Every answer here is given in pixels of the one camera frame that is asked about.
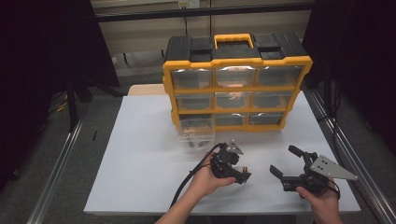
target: clear plastic container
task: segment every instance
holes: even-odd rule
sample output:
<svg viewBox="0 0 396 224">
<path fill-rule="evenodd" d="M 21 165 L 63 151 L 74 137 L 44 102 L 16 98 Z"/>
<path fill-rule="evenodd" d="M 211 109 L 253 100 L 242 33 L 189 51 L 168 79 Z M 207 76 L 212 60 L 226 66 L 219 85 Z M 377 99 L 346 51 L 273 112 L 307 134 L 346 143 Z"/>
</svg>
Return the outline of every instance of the clear plastic container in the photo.
<svg viewBox="0 0 396 224">
<path fill-rule="evenodd" d="M 212 87 L 212 69 L 179 69 L 171 74 L 175 89 Z"/>
<path fill-rule="evenodd" d="M 283 117 L 283 112 L 250 113 L 249 125 L 277 125 Z"/>
<path fill-rule="evenodd" d="M 216 69 L 216 84 L 220 87 L 251 87 L 257 68 L 228 66 Z"/>
<path fill-rule="evenodd" d="M 211 115 L 180 115 L 178 140 L 191 149 L 212 148 L 215 130 Z"/>
<path fill-rule="evenodd" d="M 216 107 L 247 108 L 250 103 L 251 91 L 216 92 Z"/>
<path fill-rule="evenodd" d="M 292 91 L 257 91 L 253 96 L 253 107 L 285 107 L 292 94 Z"/>
<path fill-rule="evenodd" d="M 212 108 L 213 93 L 176 94 L 179 110 L 202 110 Z"/>
<path fill-rule="evenodd" d="M 266 66 L 260 68 L 258 86 L 294 85 L 301 66 Z"/>
<path fill-rule="evenodd" d="M 247 113 L 215 114 L 216 126 L 242 126 L 247 116 Z"/>
</svg>

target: white tabletop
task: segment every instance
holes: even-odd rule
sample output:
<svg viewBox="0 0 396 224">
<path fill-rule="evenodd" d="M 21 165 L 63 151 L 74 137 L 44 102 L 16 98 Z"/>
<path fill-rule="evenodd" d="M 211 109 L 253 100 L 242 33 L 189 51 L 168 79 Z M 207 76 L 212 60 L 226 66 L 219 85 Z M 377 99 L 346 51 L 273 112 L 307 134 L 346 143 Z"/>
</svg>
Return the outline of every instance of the white tabletop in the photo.
<svg viewBox="0 0 396 224">
<path fill-rule="evenodd" d="M 177 142 L 166 95 L 125 96 L 84 212 L 96 215 L 159 215 L 205 155 Z M 283 191 L 269 172 L 273 164 L 284 175 L 300 175 L 304 161 L 288 151 L 295 145 L 335 161 L 316 119 L 300 93 L 282 131 L 219 132 L 216 141 L 235 143 L 244 150 L 237 166 L 252 173 L 246 184 L 232 184 L 203 198 L 193 215 L 280 215 L 309 212 L 310 205 L 296 192 Z M 345 180 L 340 211 L 361 209 Z"/>
</svg>

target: gray carpet floor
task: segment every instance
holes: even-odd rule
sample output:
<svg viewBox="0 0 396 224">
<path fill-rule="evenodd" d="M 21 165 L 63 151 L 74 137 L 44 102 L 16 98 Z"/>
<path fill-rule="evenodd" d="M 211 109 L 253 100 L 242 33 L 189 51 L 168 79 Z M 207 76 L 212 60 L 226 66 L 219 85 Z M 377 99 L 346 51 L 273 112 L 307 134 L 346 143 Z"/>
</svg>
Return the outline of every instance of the gray carpet floor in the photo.
<svg viewBox="0 0 396 224">
<path fill-rule="evenodd" d="M 162 74 L 120 77 L 118 91 L 127 92 L 134 84 L 161 83 Z M 92 89 L 93 100 L 84 119 L 77 142 L 68 159 L 59 185 L 53 195 L 43 223 L 154 223 L 156 217 L 98 217 L 83 213 L 92 183 L 106 150 L 114 121 L 120 109 L 121 98 Z M 52 102 L 56 107 L 59 102 Z M 338 123 L 355 148 L 366 169 L 384 191 L 389 201 L 396 206 L 396 158 L 385 146 L 381 136 L 367 128 L 365 118 L 354 105 L 343 96 L 338 113 Z M 319 123 L 332 146 L 332 134 L 323 121 Z M 0 223 L 26 223 L 37 202 L 51 170 L 58 159 L 68 135 L 69 119 L 67 108 L 50 114 L 46 128 L 40 135 L 28 159 L 21 167 L 21 177 L 9 181 L 0 194 Z M 346 158 L 341 157 L 346 168 Z M 357 189 L 373 209 L 367 193 L 358 182 Z M 377 223 L 353 186 L 352 190 L 361 206 L 361 212 L 343 214 L 345 223 Z M 311 214 L 296 216 L 296 223 L 312 223 Z M 187 223 L 210 223 L 207 217 L 190 217 Z M 247 224 L 282 223 L 277 217 L 250 217 Z"/>
</svg>

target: black cable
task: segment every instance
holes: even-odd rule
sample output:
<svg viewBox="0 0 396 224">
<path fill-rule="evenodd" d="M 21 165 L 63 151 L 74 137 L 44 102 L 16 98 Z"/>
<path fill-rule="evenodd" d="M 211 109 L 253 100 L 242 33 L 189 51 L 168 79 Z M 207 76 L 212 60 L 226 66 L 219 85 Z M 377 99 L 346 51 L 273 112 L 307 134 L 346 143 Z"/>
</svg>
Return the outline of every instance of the black cable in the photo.
<svg viewBox="0 0 396 224">
<path fill-rule="evenodd" d="M 337 185 L 334 181 L 332 181 L 332 180 L 330 180 L 330 179 L 329 179 L 329 181 L 332 182 L 332 183 L 335 185 L 335 187 L 336 187 L 337 189 L 332 188 L 332 187 L 330 187 L 330 186 L 327 186 L 327 188 L 328 188 L 329 190 L 331 190 L 332 192 L 336 193 L 336 194 L 337 194 L 338 200 L 340 200 L 340 198 L 341 198 L 341 190 L 340 190 L 340 188 L 338 187 L 338 185 Z"/>
<path fill-rule="evenodd" d="M 189 35 L 189 32 L 187 32 L 187 19 L 184 17 L 184 26 L 185 26 L 185 35 Z"/>
<path fill-rule="evenodd" d="M 209 0 L 209 7 L 212 7 L 212 0 Z M 212 36 L 212 15 L 209 16 L 209 36 Z"/>
<path fill-rule="evenodd" d="M 169 208 L 171 208 L 178 199 L 178 196 L 180 195 L 180 192 L 184 189 L 184 186 L 186 186 L 187 182 L 189 182 L 189 180 L 204 166 L 202 165 L 202 163 L 204 163 L 204 161 L 207 159 L 208 156 L 210 156 L 210 154 L 212 154 L 212 152 L 219 146 L 221 146 L 222 143 L 218 143 L 217 145 L 213 146 L 204 156 L 203 159 L 201 159 L 201 161 L 194 167 L 194 169 L 192 171 L 190 171 L 190 173 L 186 176 L 186 178 L 184 178 L 183 182 L 181 182 L 180 186 L 178 187 L 175 197 L 171 203 L 171 206 Z"/>
</svg>

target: metal frame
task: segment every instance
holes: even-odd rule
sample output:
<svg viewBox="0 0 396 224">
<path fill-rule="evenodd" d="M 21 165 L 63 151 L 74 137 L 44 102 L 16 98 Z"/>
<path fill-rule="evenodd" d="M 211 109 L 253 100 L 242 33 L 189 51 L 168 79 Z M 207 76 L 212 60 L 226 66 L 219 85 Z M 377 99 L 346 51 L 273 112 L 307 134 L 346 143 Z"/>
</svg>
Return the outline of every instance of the metal frame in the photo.
<svg viewBox="0 0 396 224">
<path fill-rule="evenodd" d="M 320 95 L 317 92 L 309 92 L 309 95 L 313 99 L 320 113 L 323 116 L 326 116 L 327 113 L 324 108 L 324 102 Z M 335 127 L 335 140 L 340 146 L 342 152 L 346 156 L 353 170 L 359 177 L 361 184 L 367 191 L 367 194 L 375 205 L 375 208 L 377 209 L 379 215 L 382 217 L 385 223 L 396 223 L 396 213 L 394 211 L 394 208 L 390 205 L 381 188 L 375 183 L 373 178 L 367 172 L 366 168 L 361 162 L 361 159 L 359 159 L 358 154 L 355 152 L 355 149 L 352 147 L 352 145 L 350 145 L 347 137 L 344 135 L 341 128 L 338 125 L 335 125 L 334 119 L 326 119 L 326 124 L 331 132 L 334 131 Z"/>
<path fill-rule="evenodd" d="M 82 112 L 80 119 L 76 125 L 76 128 L 73 132 L 67 135 L 66 141 L 64 143 L 64 147 L 62 148 L 61 154 L 59 155 L 58 160 L 53 167 L 51 174 L 49 175 L 49 180 L 44 187 L 40 198 L 35 204 L 35 208 L 33 209 L 27 224 L 41 224 L 44 221 L 44 217 L 47 214 L 47 210 L 50 206 L 50 202 L 52 200 L 53 195 L 55 194 L 56 188 L 58 186 L 58 182 L 61 179 L 62 173 L 64 172 L 64 167 L 67 164 L 67 160 L 70 157 L 70 154 L 73 151 L 74 144 L 78 138 L 79 131 L 82 127 L 83 120 L 88 114 L 89 104 L 83 104 Z"/>
</svg>

